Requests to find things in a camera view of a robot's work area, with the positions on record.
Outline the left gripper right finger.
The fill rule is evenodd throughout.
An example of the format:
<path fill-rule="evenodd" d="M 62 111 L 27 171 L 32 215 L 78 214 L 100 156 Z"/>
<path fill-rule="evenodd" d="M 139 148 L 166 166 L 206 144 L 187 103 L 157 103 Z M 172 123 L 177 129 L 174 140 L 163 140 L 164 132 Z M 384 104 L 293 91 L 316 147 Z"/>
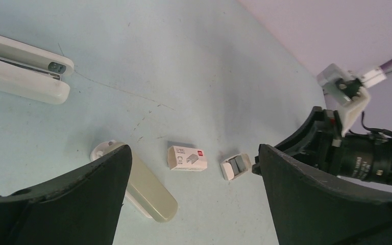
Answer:
<path fill-rule="evenodd" d="M 392 192 L 357 185 L 259 146 L 279 244 L 392 244 Z"/>

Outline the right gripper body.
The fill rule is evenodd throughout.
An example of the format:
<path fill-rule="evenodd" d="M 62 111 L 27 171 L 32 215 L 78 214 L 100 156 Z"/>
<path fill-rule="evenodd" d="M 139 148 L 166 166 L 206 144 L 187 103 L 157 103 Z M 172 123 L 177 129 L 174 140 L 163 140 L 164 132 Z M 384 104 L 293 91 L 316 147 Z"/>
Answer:
<path fill-rule="evenodd" d="M 392 186 L 392 131 L 365 129 L 367 134 L 348 132 L 340 146 L 317 137 L 312 166 L 334 176 Z"/>

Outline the staple tray box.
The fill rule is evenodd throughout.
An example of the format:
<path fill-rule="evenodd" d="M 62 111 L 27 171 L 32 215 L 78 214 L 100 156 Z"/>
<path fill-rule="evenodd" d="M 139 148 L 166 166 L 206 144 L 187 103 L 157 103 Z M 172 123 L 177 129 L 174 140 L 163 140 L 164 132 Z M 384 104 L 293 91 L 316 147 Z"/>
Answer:
<path fill-rule="evenodd" d="M 249 172 L 252 164 L 248 154 L 237 154 L 220 163 L 223 177 L 226 181 L 232 181 Z"/>

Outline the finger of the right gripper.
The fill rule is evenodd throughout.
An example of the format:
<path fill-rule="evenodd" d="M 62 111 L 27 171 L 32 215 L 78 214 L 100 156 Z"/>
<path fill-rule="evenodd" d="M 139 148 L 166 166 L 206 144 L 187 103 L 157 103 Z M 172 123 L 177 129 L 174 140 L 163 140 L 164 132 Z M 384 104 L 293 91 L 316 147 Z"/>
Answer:
<path fill-rule="evenodd" d="M 333 111 L 313 107 L 297 131 L 275 147 L 268 148 L 268 157 L 272 160 L 255 157 L 252 173 L 272 176 L 279 173 L 306 175 L 320 171 L 333 175 L 331 164 L 326 160 L 332 141 Z"/>

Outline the olive green stapler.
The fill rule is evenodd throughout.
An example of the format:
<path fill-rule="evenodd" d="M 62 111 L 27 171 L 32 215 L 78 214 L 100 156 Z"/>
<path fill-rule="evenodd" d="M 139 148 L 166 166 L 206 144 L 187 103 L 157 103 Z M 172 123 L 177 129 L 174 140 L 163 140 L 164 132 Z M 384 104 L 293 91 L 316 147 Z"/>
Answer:
<path fill-rule="evenodd" d="M 176 199 L 135 153 L 131 154 L 125 199 L 145 217 L 158 223 L 171 221 L 178 211 Z"/>

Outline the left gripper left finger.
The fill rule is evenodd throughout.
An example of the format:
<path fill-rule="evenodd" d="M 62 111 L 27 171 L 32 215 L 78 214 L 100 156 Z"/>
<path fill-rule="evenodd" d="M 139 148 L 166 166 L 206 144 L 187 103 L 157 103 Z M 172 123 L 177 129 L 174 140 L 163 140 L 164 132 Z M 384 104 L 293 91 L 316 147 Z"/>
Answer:
<path fill-rule="evenodd" d="M 0 196 L 0 244 L 113 244 L 132 167 L 123 145 L 53 178 Z"/>

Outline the white staple box sleeve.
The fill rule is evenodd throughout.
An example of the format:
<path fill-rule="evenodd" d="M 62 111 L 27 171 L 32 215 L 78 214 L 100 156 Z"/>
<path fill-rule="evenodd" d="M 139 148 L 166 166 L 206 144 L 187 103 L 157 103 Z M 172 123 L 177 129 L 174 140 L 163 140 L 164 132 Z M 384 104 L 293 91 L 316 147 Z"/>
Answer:
<path fill-rule="evenodd" d="M 203 150 L 171 146 L 167 151 L 167 164 L 170 170 L 201 172 L 208 167 L 206 154 Z"/>

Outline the white stapler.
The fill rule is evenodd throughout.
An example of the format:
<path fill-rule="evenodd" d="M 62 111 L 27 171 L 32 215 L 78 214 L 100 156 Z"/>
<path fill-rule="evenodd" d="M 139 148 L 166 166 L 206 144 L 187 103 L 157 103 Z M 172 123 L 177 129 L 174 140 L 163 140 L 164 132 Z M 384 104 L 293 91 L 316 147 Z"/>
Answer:
<path fill-rule="evenodd" d="M 52 105 L 63 104 L 74 63 L 67 57 L 0 36 L 0 91 Z"/>

